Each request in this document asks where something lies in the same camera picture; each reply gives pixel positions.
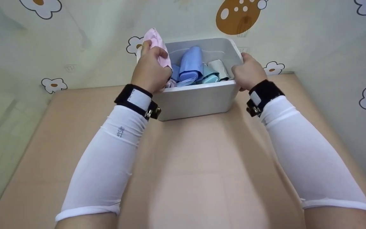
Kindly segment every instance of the light blue cloth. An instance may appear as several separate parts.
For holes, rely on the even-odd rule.
[[[216,83],[219,81],[218,76],[211,74],[208,77],[205,77],[202,81],[201,84],[209,84],[209,83]]]
[[[179,74],[181,83],[184,82],[187,85],[194,83],[199,77],[203,76],[203,71],[202,50],[198,46],[193,46],[182,57]]]
[[[179,74],[180,74],[180,67],[177,66],[176,64],[172,64],[172,79],[176,82],[179,82],[180,81],[180,77],[179,77]]]
[[[208,67],[206,64],[203,64],[203,76],[199,77],[197,81],[202,81],[203,79],[209,77],[212,74],[217,77],[220,75],[218,71],[212,69],[211,67]]]

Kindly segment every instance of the folded fabric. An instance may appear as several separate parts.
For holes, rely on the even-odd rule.
[[[167,84],[166,84],[166,88],[170,88],[170,87],[176,87],[177,83],[176,81],[174,81],[174,79],[170,79]]]
[[[193,83],[203,76],[203,71],[202,50],[198,46],[193,46],[183,54],[180,64],[180,80]]]
[[[227,70],[225,70],[224,64],[221,60],[211,61],[208,64],[208,67],[218,71],[220,75],[218,75],[219,81],[229,80],[230,77],[228,76]]]
[[[203,76],[198,78],[198,81],[201,81],[211,75],[215,75],[217,77],[220,75],[220,73],[218,71],[215,71],[214,69],[208,67],[206,64],[204,64],[203,69],[204,69]]]
[[[201,84],[216,83],[218,82],[218,80],[219,80],[218,76],[211,74],[208,77],[202,79]]]
[[[197,78],[191,78],[191,79],[188,79],[188,80],[185,80],[185,81],[180,81],[176,84],[176,87],[184,87],[184,86],[189,86],[191,84],[194,84],[196,82],[196,79]]]
[[[144,39],[143,40],[144,41],[151,40],[152,41],[151,48],[158,46],[160,48],[163,48],[166,52],[168,52],[167,51],[167,48],[166,48],[166,45],[163,43],[163,40],[162,40],[161,36],[159,35],[159,33],[157,32],[157,30],[155,28],[151,28],[144,35]],[[137,55],[136,55],[137,62],[141,58],[141,50],[142,50],[142,47],[138,48]],[[160,64],[160,66],[162,66],[162,67],[169,67],[173,71],[172,62],[170,61],[170,57],[169,56],[167,58],[163,58],[163,57],[159,56],[158,62]],[[168,85],[175,85],[176,82],[174,82],[174,84],[173,84],[173,82],[168,82],[167,84]]]
[[[176,64],[172,64],[172,70],[173,70],[172,79],[176,82],[179,82],[180,81],[180,77],[179,77],[180,67],[177,66]]]

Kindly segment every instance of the brown cookie print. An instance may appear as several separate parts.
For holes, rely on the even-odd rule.
[[[260,12],[258,0],[225,0],[217,12],[215,23],[225,34],[245,37]]]

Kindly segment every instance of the forearm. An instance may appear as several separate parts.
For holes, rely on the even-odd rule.
[[[343,160],[286,97],[268,103],[261,120],[304,209],[335,206],[366,210],[366,197]]]
[[[147,123],[129,108],[114,107],[81,157],[56,221],[87,214],[119,213]]]
[[[366,229],[366,197],[335,149],[281,96],[261,116],[308,229]]]

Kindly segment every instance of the black wrist cuff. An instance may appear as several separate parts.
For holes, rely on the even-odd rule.
[[[247,111],[250,115],[261,116],[263,108],[271,100],[285,95],[273,82],[264,80],[249,91],[251,99],[247,102]]]
[[[161,113],[161,109],[154,101],[151,101],[148,110],[144,110],[128,101],[128,98],[131,96],[131,93],[134,89],[146,94],[150,98],[153,97],[150,92],[143,89],[142,87],[138,87],[134,84],[127,84],[118,95],[118,97],[115,99],[114,103],[120,106],[128,107],[129,109],[142,115],[146,120],[149,120],[149,118],[157,119],[159,117],[159,114]]]

